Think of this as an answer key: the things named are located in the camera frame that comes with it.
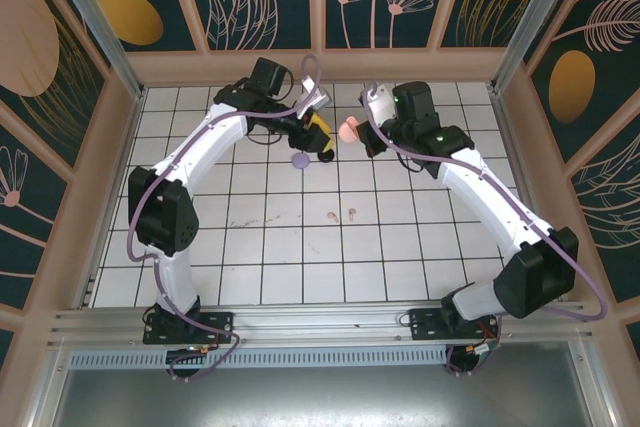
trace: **yellow object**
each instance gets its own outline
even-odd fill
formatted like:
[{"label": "yellow object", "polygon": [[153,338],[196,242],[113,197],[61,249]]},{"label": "yellow object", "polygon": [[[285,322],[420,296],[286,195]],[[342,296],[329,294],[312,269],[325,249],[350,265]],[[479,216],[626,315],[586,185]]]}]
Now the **yellow object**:
[{"label": "yellow object", "polygon": [[576,120],[589,105],[596,84],[596,70],[588,55],[570,50],[558,59],[549,82],[551,113],[566,124]]},{"label": "yellow object", "polygon": [[149,45],[162,37],[162,19],[148,0],[98,0],[120,40]]},{"label": "yellow object", "polygon": [[313,114],[311,116],[311,120],[307,125],[307,129],[311,126],[311,124],[316,124],[318,127],[320,127],[320,130],[322,130],[325,134],[327,134],[327,137],[329,137],[329,142],[327,142],[327,145],[324,147],[324,150],[322,151],[322,153],[325,153],[331,150],[333,148],[333,139],[331,138],[331,135],[330,135],[331,127],[329,127],[329,124],[327,124],[325,120],[322,117],[320,117],[320,115],[318,114]]},{"label": "yellow object", "polygon": [[56,19],[44,0],[0,0],[0,85],[25,97],[49,88],[58,69]]}]

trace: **grid tile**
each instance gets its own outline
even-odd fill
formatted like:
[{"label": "grid tile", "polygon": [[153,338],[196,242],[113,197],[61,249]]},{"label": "grid tile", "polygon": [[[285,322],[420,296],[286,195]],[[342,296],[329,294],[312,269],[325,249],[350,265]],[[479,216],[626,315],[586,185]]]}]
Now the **grid tile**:
[{"label": "grid tile", "polygon": [[[486,86],[430,86],[443,125],[469,130],[487,164],[515,190]],[[364,84],[325,87],[337,105],[321,112],[332,131],[349,116],[366,119],[357,100]],[[150,89],[127,175],[175,150],[218,90]],[[285,104],[300,93],[296,86]],[[278,138],[264,134],[256,128],[251,137]],[[495,241],[469,207],[426,171],[408,173],[395,152],[372,162],[359,142],[339,142],[336,162],[323,164],[311,154],[304,172],[291,165],[293,154],[286,137],[269,146],[243,139],[197,186],[201,228],[190,261],[203,305],[438,299],[502,268]],[[125,186],[123,181],[93,290],[98,307],[155,302],[151,267],[126,256]],[[142,253],[137,242],[135,249]]]}]

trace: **black bracket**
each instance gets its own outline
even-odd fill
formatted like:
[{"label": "black bracket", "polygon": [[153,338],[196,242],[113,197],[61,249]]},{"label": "black bracket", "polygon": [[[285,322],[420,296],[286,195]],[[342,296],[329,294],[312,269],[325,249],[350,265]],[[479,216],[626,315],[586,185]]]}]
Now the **black bracket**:
[{"label": "black bracket", "polygon": [[483,340],[484,326],[494,337],[498,336],[498,322],[493,315],[480,317],[473,322],[460,323],[452,332],[442,318],[441,308],[411,309],[409,326],[413,340]]},{"label": "black bracket", "polygon": [[[232,312],[200,312],[194,319],[198,323],[226,332],[233,331]],[[216,335],[197,328],[192,328],[176,316],[164,312],[151,312],[145,317],[145,345],[210,345],[229,344],[231,337]]]}]

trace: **purple cable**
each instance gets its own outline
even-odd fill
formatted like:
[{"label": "purple cable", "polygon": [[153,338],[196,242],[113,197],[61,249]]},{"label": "purple cable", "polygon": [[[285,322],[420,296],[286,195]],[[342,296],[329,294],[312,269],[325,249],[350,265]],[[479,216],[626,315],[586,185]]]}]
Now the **purple cable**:
[{"label": "purple cable", "polygon": [[470,170],[471,172],[479,176],[480,179],[486,180],[487,183],[491,185],[491,187],[493,187],[496,190],[496,192],[498,192],[502,196],[502,198],[504,198],[504,200],[509,204],[509,206],[518,214],[518,216],[520,217],[520,219],[522,219],[525,225],[527,225],[542,240],[544,240],[549,245],[549,247],[551,247],[562,258],[562,260],[567,262],[578,274],[580,274],[580,276],[587,282],[587,284],[589,284],[593,292],[596,294],[596,297],[598,297],[598,300],[600,301],[600,312],[594,315],[579,314],[577,312],[571,312],[569,310],[558,309],[555,307],[544,307],[545,310],[549,312],[553,312],[554,314],[565,315],[567,317],[571,317],[573,319],[581,320],[584,322],[601,320],[604,317],[606,317],[607,313],[609,312],[609,302],[605,294],[602,292],[602,290],[600,290],[600,288],[596,285],[593,279],[589,277],[589,275],[584,271],[584,269],[580,267],[580,265],[578,265],[578,263],[575,260],[573,260],[571,256],[569,256],[569,254],[567,254],[558,244],[556,244],[553,240],[551,240],[551,238],[545,232],[543,232],[542,229],[540,229],[537,225],[533,223],[533,220],[529,218],[526,212],[522,210],[520,206],[511,199],[511,197],[504,191],[502,186],[495,179],[493,179],[493,177],[491,177],[490,175],[486,175],[485,172],[482,171],[481,169],[477,168],[474,165],[468,164],[466,162],[462,162],[456,159],[450,159],[447,157],[435,157],[432,155],[416,154],[414,152],[409,152],[408,150],[405,150],[402,147],[398,147],[393,142],[391,142],[387,138],[387,136],[384,135],[382,130],[380,130],[380,127],[378,127],[378,125],[376,124],[373,118],[373,112],[371,110],[371,106],[369,105],[369,99],[367,98],[369,91],[371,91],[371,95],[375,95],[377,89],[378,89],[378,86],[374,82],[372,84],[369,84],[365,89],[365,91],[362,92],[363,106],[365,108],[365,111],[367,112],[369,124],[371,125],[375,133],[378,135],[378,137],[380,137],[380,139],[387,145],[387,147],[391,148],[392,150],[395,150],[400,155],[405,155],[407,157],[411,157],[412,159],[425,160],[427,162],[438,162],[438,163],[457,165],[459,167],[463,167],[467,170]]},{"label": "purple cable", "polygon": [[234,332],[227,332],[226,330],[215,329],[213,327],[209,327],[207,325],[201,324],[199,322],[196,322],[195,320],[190,319],[189,317],[184,315],[182,312],[180,312],[180,309],[178,309],[178,306],[176,306],[176,304],[174,304],[171,301],[171,299],[167,295],[167,291],[165,290],[164,286],[162,285],[162,280],[160,279],[160,259],[159,259],[159,257],[156,254],[143,254],[141,256],[137,256],[136,254],[134,254],[134,252],[133,252],[133,236],[135,234],[136,226],[138,225],[138,221],[140,220],[140,215],[142,213],[142,209],[144,208],[145,204],[147,203],[147,201],[149,200],[151,195],[153,195],[153,192],[155,191],[155,189],[169,175],[169,172],[171,172],[171,170],[174,168],[174,166],[177,165],[180,162],[180,160],[182,160],[182,158],[187,154],[189,149],[191,149],[191,147],[193,147],[193,145],[200,139],[200,137],[202,137],[205,134],[205,132],[207,132],[209,129],[213,128],[219,122],[222,122],[223,120],[229,119],[231,117],[237,117],[237,116],[240,116],[240,115],[244,115],[245,117],[258,118],[258,119],[276,119],[278,117],[286,117],[287,115],[293,114],[293,113],[295,113],[295,112],[297,112],[299,110],[304,109],[307,106],[307,104],[309,103],[309,101],[313,98],[313,95],[318,90],[318,86],[320,85],[320,80],[322,78],[322,66],[320,65],[320,61],[318,60],[318,58],[313,54],[307,54],[302,58],[302,63],[301,63],[302,78],[304,78],[306,76],[306,65],[307,65],[307,62],[309,60],[313,60],[313,62],[316,64],[317,72],[316,72],[316,78],[315,78],[315,81],[314,81],[315,83],[314,83],[313,89],[311,89],[311,92],[309,92],[309,94],[304,98],[304,100],[302,102],[300,102],[297,105],[294,105],[293,107],[291,107],[288,110],[285,110],[283,112],[273,113],[273,114],[263,114],[263,113],[259,113],[259,112],[240,112],[240,111],[237,111],[237,112],[227,112],[226,114],[220,115],[220,116],[212,119],[211,122],[209,122],[206,125],[204,125],[182,147],[182,149],[180,149],[180,151],[176,154],[176,157],[173,159],[172,163],[164,170],[164,172],[162,172],[161,174],[158,174],[158,177],[156,178],[156,180],[154,180],[151,183],[151,185],[149,186],[149,188],[144,192],[144,194],[142,194],[142,197],[140,198],[140,201],[138,202],[138,205],[136,206],[136,210],[134,211],[133,216],[131,217],[131,224],[129,226],[129,232],[127,233],[127,255],[129,256],[129,258],[133,262],[141,262],[141,261],[143,261],[145,259],[153,259],[153,275],[154,275],[155,280],[156,280],[156,285],[158,286],[158,291],[160,292],[160,295],[162,296],[162,298],[167,302],[169,307],[171,307],[171,310],[173,310],[173,312],[180,319],[182,319],[184,322],[187,322],[188,324],[191,324],[191,325],[193,325],[194,327],[197,327],[200,330],[204,330],[206,332],[211,332],[212,334],[216,334],[216,335],[223,335],[223,336],[226,336],[226,337],[232,337],[234,339],[233,345],[217,361],[215,361],[210,367],[207,367],[206,369],[203,369],[203,370],[199,370],[198,372],[196,372],[191,377],[188,377],[188,378],[178,377],[174,373],[173,367],[178,362],[180,362],[182,360],[185,360],[187,358],[196,357],[199,354],[187,354],[187,355],[184,355],[184,356],[181,356],[181,357],[178,357],[177,359],[175,359],[171,363],[171,365],[169,366],[169,372],[171,373],[171,376],[172,376],[173,380],[181,379],[183,382],[186,383],[186,382],[189,382],[189,380],[197,380],[197,379],[202,378],[202,377],[206,376],[207,374],[211,373],[211,371],[213,371],[213,369],[215,369],[218,365],[220,365],[222,362],[224,362],[231,355],[231,353],[238,347],[238,344],[240,343],[240,336],[238,336],[238,334],[236,334]]}]

